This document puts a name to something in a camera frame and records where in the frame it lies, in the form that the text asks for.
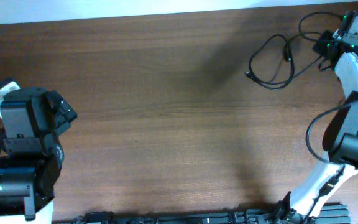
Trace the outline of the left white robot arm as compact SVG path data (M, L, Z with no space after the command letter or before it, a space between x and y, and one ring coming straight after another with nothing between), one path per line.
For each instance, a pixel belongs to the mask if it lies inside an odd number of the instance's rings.
M65 158L59 136L78 115L41 87L6 94L0 114L0 223L51 223Z

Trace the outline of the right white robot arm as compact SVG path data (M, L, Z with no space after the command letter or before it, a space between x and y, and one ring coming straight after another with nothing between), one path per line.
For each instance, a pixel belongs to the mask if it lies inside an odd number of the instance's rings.
M341 26L324 33L315 46L331 66L342 86L343 105L315 117L308 126L305 141L317 121L335 113L323 136L322 156L312 147L309 152L318 160L310 176L289 192L283 208L275 212L275 223L316 223L327 200L340 186L358 174L358 13L349 11L341 18Z

